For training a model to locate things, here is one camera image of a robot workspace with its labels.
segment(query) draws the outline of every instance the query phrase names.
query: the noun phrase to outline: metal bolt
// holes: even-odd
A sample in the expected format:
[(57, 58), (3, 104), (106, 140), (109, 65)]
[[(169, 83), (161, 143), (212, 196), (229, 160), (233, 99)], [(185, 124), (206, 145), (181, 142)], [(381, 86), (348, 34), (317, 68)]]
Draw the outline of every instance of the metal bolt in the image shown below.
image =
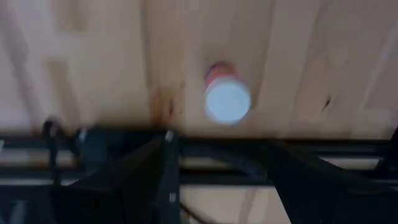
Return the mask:
[(167, 142), (170, 142), (170, 141), (172, 141), (173, 137), (174, 137), (174, 133), (172, 131), (167, 131), (166, 132), (166, 136), (164, 137), (164, 139)]
[(169, 194), (169, 202), (170, 203), (175, 203), (176, 199), (177, 199), (177, 195), (175, 193), (170, 193)]
[(80, 130), (79, 140), (83, 142), (84, 140), (86, 140), (86, 137), (87, 137), (87, 129), (83, 128), (82, 130)]

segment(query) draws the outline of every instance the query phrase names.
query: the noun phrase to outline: metal bar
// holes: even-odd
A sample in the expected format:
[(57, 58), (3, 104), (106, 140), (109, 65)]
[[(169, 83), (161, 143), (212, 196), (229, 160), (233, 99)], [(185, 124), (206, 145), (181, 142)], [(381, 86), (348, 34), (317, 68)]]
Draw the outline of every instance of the metal bar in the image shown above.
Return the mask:
[[(248, 150), (258, 147), (271, 139), (204, 139), (182, 138), (181, 153), (188, 157), (205, 157), (203, 151)], [(283, 141), (301, 148), (311, 155), (333, 158), (381, 159), (385, 155), (389, 141), (386, 140), (298, 140)]]
[[(46, 140), (42, 136), (34, 136), (34, 137), (0, 136), (0, 141), (2, 142), (3, 149), (25, 150), (25, 151), (48, 151)], [(72, 138), (66, 140), (57, 139), (58, 148), (69, 150), (68, 146), (69, 141), (73, 141), (73, 139)]]
[[(77, 169), (60, 169), (62, 179), (80, 179), (86, 174)], [(0, 168), (0, 177), (2, 179), (51, 179), (52, 171), (50, 169), (32, 169), (26, 168)]]
[[(356, 174), (370, 178), (371, 180), (387, 184), (390, 187), (398, 187), (398, 180), (393, 178), (381, 178), (373, 170), (351, 170)], [(250, 176), (236, 170), (190, 170), (180, 169), (180, 185), (233, 185), (272, 187), (270, 180), (253, 179)]]
[(178, 134), (167, 131), (163, 144), (164, 165), (157, 192), (158, 224), (180, 223), (180, 172)]

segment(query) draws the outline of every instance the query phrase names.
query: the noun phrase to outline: black metal frame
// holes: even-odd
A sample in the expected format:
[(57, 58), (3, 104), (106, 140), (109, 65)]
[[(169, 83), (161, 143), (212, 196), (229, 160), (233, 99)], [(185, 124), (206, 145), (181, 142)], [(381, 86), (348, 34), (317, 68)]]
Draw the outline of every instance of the black metal frame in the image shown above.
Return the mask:
[[(280, 151), (275, 148), (288, 150), (293, 146), (316, 157), (331, 158), (359, 158), (378, 159), (379, 164), (374, 170), (351, 170), (352, 174), (372, 179), (374, 182), (386, 186), (398, 187), (398, 156), (396, 153), (397, 131), (390, 141), (383, 140), (300, 140), (300, 139), (203, 139), (184, 138), (178, 136), (176, 131), (162, 129), (123, 129), (101, 128), (80, 129), (74, 135), (67, 136), (60, 125), (53, 121), (44, 124), (41, 136), (30, 137), (0, 137), (3, 141), (3, 150), (50, 150), (49, 164), (46, 169), (1, 168), (1, 179), (49, 179), (52, 187), (61, 186), (65, 179), (84, 179), (107, 164), (128, 155), (140, 148), (146, 142), (163, 136), (164, 173), (160, 181), (157, 207), (159, 222), (175, 223), (178, 210), (178, 185), (256, 185), (272, 186), (274, 179), (269, 176), (267, 157), (278, 158)], [(74, 169), (60, 169), (57, 166), (57, 153), (59, 150), (69, 150), (76, 157)], [(233, 169), (187, 169), (179, 168), (178, 157), (210, 157), (230, 164)], [(40, 198), (38, 195), (49, 191), (49, 186), (0, 186), (0, 194), (7, 192), (8, 200), (26, 200)]]

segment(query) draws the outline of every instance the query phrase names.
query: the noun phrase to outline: wooden board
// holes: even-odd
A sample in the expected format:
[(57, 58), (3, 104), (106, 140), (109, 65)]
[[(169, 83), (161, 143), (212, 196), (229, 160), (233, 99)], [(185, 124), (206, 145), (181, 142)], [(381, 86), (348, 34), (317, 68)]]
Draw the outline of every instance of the wooden board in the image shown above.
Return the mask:
[[(70, 130), (388, 139), (398, 124), (395, 0), (0, 2), (2, 131), (38, 130), (56, 116)], [(203, 77), (219, 60), (237, 66), (253, 100), (234, 126), (203, 107)], [(271, 189), (184, 192), (220, 222), (286, 222)]]

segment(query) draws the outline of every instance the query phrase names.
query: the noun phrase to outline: wood plank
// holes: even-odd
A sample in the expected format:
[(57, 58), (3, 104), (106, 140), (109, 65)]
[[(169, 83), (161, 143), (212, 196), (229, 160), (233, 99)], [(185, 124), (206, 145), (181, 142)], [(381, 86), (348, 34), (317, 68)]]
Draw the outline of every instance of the wood plank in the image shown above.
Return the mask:
[(46, 66), (52, 84), (54, 103), (60, 109), (58, 119), (62, 121), (63, 128), (75, 130), (80, 126), (80, 111), (70, 81), (68, 62), (62, 58), (52, 58)]
[(256, 124), (263, 135), (283, 137), (288, 131), (320, 4), (319, 0), (280, 0), (275, 3), (256, 108)]
[(218, 223), (237, 223), (242, 202), (248, 191), (244, 188), (185, 187), (182, 201), (203, 217)]
[(286, 214), (285, 208), (280, 201), (276, 189), (268, 190), (267, 198), (268, 206), (266, 207), (265, 223), (289, 224), (290, 220)]
[(323, 3), (291, 119), (292, 136), (351, 136), (397, 6), (388, 0)]
[(180, 0), (143, 1), (151, 122), (175, 128), (184, 112), (181, 5)]
[(30, 131), (30, 119), (17, 90), (9, 57), (0, 42), (0, 130), (5, 132)]
[[(30, 77), (27, 75), (26, 63), (27, 63), (27, 47), (26, 42), (18, 25), (18, 20), (14, 14), (13, 2), (0, 1), (0, 35), (1, 35), (1, 63), (2, 63), (2, 78), (4, 79), (4, 93), (2, 95), (3, 101), (7, 96), (10, 97), (7, 101), (13, 101), (13, 107), (18, 105), (18, 109), (7, 108), (9, 105), (4, 107), (5, 113), (5, 127), (11, 128), (12, 125), (9, 122), (16, 122), (20, 131), (33, 131), (37, 125), (38, 110), (35, 106), (37, 99), (30, 91)], [(13, 91), (7, 90), (9, 87), (13, 87)], [(13, 110), (13, 114), (7, 114), (7, 110)], [(21, 120), (28, 120), (25, 126), (21, 126)]]
[[(87, 0), (67, 11), (56, 10), (56, 1), (33, 0), (29, 7), (13, 1), (28, 40), (27, 66), (42, 110), (39, 123), (50, 115), (63, 116), (64, 108), (53, 97), (59, 86), (47, 70), (53, 58), (62, 58), (68, 70), (62, 79), (75, 93), (80, 124), (149, 124), (141, 1)], [(76, 13), (84, 14), (81, 28), (79, 21), (69, 28), (61, 25)]]
[(398, 124), (398, 20), (390, 28), (371, 74), (361, 111), (353, 129), (354, 138), (389, 139)]

